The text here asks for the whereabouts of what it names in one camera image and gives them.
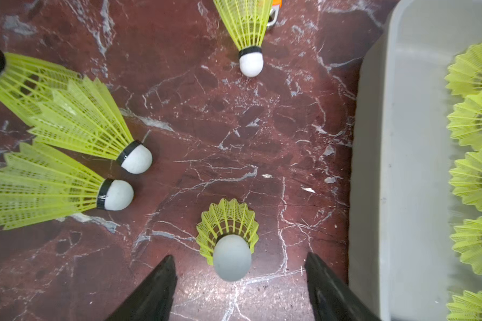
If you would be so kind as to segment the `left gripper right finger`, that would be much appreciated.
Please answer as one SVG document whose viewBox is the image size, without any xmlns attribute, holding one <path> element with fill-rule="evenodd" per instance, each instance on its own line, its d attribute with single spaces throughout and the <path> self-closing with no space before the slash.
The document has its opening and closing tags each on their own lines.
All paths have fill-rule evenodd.
<svg viewBox="0 0 482 321">
<path fill-rule="evenodd" d="M 317 254 L 307 254 L 305 270 L 309 300 L 316 320 L 379 321 Z"/>
</svg>

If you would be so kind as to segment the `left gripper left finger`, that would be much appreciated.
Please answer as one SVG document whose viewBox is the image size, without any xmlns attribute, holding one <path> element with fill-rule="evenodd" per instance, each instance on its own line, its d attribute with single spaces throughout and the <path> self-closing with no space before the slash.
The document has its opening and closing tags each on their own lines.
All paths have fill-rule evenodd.
<svg viewBox="0 0 482 321">
<path fill-rule="evenodd" d="M 169 320 L 178 277 L 167 255 L 107 320 Z"/>
</svg>

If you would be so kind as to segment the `grey plastic storage tray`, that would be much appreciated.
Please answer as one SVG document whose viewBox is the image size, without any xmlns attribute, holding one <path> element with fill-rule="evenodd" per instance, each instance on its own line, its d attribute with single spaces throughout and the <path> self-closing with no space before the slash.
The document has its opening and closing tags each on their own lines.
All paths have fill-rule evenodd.
<svg viewBox="0 0 482 321">
<path fill-rule="evenodd" d="M 453 295 L 482 291 L 451 234 L 480 212 L 452 194 L 467 148 L 450 137 L 459 98 L 445 76 L 482 41 L 482 1 L 400 1 L 360 69 L 351 191 L 349 287 L 382 320 L 444 320 Z"/>
</svg>

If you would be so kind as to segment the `yellow-green shuttlecock four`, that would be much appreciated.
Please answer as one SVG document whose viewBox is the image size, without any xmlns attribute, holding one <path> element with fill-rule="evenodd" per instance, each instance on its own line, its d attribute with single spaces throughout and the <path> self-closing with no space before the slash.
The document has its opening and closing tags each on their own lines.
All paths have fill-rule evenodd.
<svg viewBox="0 0 482 321">
<path fill-rule="evenodd" d="M 447 308 L 447 320 L 482 321 L 482 291 L 464 291 L 462 295 L 453 295 L 452 302 L 447 304 Z"/>
</svg>

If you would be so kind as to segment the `yellow-green shuttlecock six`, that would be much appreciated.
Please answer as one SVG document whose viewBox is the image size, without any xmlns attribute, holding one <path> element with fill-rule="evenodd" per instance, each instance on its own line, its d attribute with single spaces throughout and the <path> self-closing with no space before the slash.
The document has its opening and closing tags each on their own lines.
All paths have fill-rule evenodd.
<svg viewBox="0 0 482 321">
<path fill-rule="evenodd" d="M 482 276 L 482 216 L 465 219 L 454 227 L 450 238 L 454 242 L 452 250 L 459 254 L 460 262 L 470 265 L 475 274 Z"/>
</svg>

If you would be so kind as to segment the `yellow-green shuttlecock three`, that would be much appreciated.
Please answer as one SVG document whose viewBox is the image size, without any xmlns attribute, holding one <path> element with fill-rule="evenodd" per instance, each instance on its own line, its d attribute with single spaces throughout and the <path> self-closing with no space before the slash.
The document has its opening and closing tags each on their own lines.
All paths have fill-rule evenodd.
<svg viewBox="0 0 482 321">
<path fill-rule="evenodd" d="M 467 152 L 464 159 L 455 161 L 449 173 L 453 194 L 460 197 L 464 205 L 473 205 L 482 212 L 482 149 Z"/>
</svg>

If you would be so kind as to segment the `yellow-green shuttlecock eight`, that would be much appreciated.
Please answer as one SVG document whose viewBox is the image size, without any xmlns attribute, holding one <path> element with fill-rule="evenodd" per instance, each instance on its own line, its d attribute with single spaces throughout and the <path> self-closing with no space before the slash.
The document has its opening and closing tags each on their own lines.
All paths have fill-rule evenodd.
<svg viewBox="0 0 482 321">
<path fill-rule="evenodd" d="M 70 80 L 38 104 L 29 133 L 40 143 L 116 161 L 131 174 L 146 172 L 151 151 L 133 138 L 119 107 L 99 79 Z"/>
</svg>

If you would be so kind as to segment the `yellow-green shuttlecock one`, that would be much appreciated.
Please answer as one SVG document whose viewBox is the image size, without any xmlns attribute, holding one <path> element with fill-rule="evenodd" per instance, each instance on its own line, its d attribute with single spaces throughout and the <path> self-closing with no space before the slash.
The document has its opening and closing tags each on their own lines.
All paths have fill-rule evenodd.
<svg viewBox="0 0 482 321">
<path fill-rule="evenodd" d="M 482 149 L 482 91 L 470 94 L 463 102 L 455 104 L 447 116 L 447 129 L 451 138 L 460 146 L 470 146 L 474 151 Z"/>
</svg>

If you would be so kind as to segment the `yellow-green shuttlecock two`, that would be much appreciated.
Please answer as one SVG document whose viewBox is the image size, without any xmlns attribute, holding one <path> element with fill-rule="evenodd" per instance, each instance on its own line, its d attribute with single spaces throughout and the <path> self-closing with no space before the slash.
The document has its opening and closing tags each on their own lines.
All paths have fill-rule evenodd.
<svg viewBox="0 0 482 321">
<path fill-rule="evenodd" d="M 482 43 L 470 45 L 455 57 L 445 76 L 446 88 L 453 96 L 466 97 L 482 91 Z"/>
</svg>

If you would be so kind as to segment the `yellow-green shuttlecock seven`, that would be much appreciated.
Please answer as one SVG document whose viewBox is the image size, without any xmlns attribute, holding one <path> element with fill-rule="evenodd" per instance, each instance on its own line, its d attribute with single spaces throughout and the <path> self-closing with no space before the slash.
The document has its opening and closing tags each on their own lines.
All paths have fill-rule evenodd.
<svg viewBox="0 0 482 321">
<path fill-rule="evenodd" d="M 237 282 L 250 270 L 259 240 L 255 212 L 236 199 L 221 199 L 202 213 L 196 229 L 199 253 L 226 282 Z"/>
</svg>

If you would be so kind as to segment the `yellow-green shuttlecock nine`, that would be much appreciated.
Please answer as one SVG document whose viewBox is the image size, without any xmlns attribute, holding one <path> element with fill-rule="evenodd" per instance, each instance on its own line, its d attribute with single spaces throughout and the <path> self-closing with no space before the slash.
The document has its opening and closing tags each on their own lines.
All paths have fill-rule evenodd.
<svg viewBox="0 0 482 321">
<path fill-rule="evenodd" d="M 0 227 L 12 230 L 91 209 L 121 211 L 134 198 L 126 181 L 100 176 L 43 143 L 21 143 L 0 168 Z"/>
</svg>

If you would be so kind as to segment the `yellow-green shuttlecock five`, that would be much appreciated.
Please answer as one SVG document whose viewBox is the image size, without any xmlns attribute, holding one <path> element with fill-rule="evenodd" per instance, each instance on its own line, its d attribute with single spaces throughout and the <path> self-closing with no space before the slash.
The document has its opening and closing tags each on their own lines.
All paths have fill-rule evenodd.
<svg viewBox="0 0 482 321">
<path fill-rule="evenodd" d="M 262 43 L 273 2 L 268 0 L 214 0 L 220 18 L 238 49 L 240 70 L 248 78 L 264 66 Z"/>
</svg>

